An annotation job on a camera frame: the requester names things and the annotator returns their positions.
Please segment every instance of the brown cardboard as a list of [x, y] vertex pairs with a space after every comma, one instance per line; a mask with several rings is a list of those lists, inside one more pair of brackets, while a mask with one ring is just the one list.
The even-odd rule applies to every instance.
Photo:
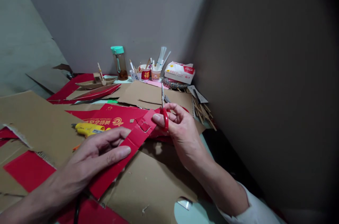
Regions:
[[83, 137], [72, 128], [79, 118], [29, 91], [0, 98], [0, 121], [11, 128], [28, 147], [44, 152], [60, 167]]
[[[192, 94], [166, 89], [164, 89], [164, 94], [168, 96], [171, 102], [183, 106], [192, 114]], [[161, 105], [161, 88], [140, 81], [134, 81], [118, 101], [146, 109], [157, 109]]]
[[59, 104], [55, 107], [60, 108], [64, 111], [92, 111], [99, 110], [104, 104]]
[[174, 203], [181, 196], [197, 201], [167, 166], [138, 151], [118, 177], [107, 206], [129, 223], [176, 223]]
[[9, 174], [3, 166], [19, 157], [28, 148], [20, 140], [9, 140], [0, 147], [0, 193], [26, 196], [27, 191]]
[[69, 82], [60, 70], [53, 69], [50, 65], [39, 67], [26, 75], [53, 93], [60, 91]]

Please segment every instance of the scissor blade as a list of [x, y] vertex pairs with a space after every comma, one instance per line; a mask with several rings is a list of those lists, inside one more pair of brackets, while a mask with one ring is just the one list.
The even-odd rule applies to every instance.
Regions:
[[161, 83], [161, 108], [163, 109], [163, 83]]

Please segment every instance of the gray wall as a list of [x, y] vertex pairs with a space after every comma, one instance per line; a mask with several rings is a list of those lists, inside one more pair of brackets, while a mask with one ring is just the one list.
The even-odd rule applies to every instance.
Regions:
[[211, 0], [196, 48], [195, 85], [281, 208], [323, 210], [333, 195], [335, 12], [330, 0]]
[[158, 57], [191, 55], [205, 0], [32, 0], [75, 72], [116, 73], [111, 46], [125, 47], [135, 65]]

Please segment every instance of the red paper cup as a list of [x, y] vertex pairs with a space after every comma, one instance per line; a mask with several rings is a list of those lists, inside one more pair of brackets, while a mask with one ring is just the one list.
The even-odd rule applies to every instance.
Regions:
[[151, 75], [151, 68], [146, 68], [146, 64], [140, 66], [143, 71], [141, 72], [141, 79], [148, 80]]

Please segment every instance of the forearm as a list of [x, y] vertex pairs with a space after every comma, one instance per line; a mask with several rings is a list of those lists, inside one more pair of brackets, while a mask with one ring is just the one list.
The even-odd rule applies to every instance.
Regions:
[[191, 171], [224, 213], [237, 216], [249, 207], [246, 191], [210, 156], [199, 157]]
[[0, 214], [0, 223], [45, 223], [62, 207], [55, 202], [54, 193], [42, 184]]

